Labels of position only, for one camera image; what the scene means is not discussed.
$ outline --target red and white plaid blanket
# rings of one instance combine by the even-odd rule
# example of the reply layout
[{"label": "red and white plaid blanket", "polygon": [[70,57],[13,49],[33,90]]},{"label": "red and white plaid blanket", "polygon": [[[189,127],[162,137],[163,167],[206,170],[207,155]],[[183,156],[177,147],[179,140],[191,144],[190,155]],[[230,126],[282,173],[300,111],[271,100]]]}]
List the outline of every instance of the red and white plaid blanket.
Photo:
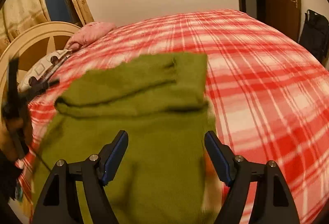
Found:
[{"label": "red and white plaid blanket", "polygon": [[[301,223],[311,223],[329,198],[329,73],[302,46],[239,11],[145,20],[81,49],[53,76],[60,85],[29,105],[33,148],[56,114],[54,101],[73,80],[87,70],[168,51],[208,54],[206,94],[220,140],[249,161],[277,161]],[[19,179],[27,197],[34,160],[29,153]],[[249,220],[255,185],[250,190],[241,223]]]}]

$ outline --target black sleeve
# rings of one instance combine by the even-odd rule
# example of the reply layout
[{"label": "black sleeve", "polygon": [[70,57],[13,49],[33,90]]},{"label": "black sleeve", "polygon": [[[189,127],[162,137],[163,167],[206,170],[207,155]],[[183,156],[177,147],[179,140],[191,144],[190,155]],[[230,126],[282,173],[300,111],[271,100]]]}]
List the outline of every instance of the black sleeve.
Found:
[{"label": "black sleeve", "polygon": [[17,178],[22,170],[9,162],[0,150],[0,192],[8,201],[9,197],[15,198]]}]

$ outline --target green sweater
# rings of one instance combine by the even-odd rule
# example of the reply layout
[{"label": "green sweater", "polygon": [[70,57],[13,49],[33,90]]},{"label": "green sweater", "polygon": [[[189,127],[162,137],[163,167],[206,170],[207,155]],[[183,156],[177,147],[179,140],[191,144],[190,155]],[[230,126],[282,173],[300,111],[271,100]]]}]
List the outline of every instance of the green sweater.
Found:
[{"label": "green sweater", "polygon": [[[58,111],[41,145],[49,165],[85,160],[119,130],[129,145],[105,192],[120,224],[203,223],[203,136],[215,130],[204,99],[207,56],[143,55],[110,70],[92,70],[55,103]],[[37,201],[48,177],[34,173]],[[77,183],[85,224],[92,223]]]}]

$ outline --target curved headboard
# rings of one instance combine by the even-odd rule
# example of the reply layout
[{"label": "curved headboard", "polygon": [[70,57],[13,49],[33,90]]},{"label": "curved headboard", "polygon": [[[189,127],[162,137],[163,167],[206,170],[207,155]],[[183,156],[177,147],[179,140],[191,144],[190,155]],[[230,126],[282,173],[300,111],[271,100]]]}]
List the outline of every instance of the curved headboard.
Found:
[{"label": "curved headboard", "polygon": [[40,58],[62,50],[68,39],[79,29],[71,23],[46,22],[29,28],[13,40],[0,57],[0,106],[6,96],[7,67],[11,57],[20,57],[17,75],[17,81],[20,82]]}]

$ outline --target human hand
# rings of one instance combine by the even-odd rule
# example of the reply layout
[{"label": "human hand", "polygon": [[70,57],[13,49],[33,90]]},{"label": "human hand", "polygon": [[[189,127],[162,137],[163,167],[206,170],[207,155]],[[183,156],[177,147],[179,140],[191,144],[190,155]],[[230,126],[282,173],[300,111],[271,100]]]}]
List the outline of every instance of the human hand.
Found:
[{"label": "human hand", "polygon": [[30,145],[32,142],[32,123],[29,114],[28,120],[25,123],[21,118],[12,119],[6,121],[6,125],[2,125],[0,129],[0,149],[11,162],[15,162],[18,159],[18,154],[9,131],[19,128],[22,128],[24,131],[26,145]]}]

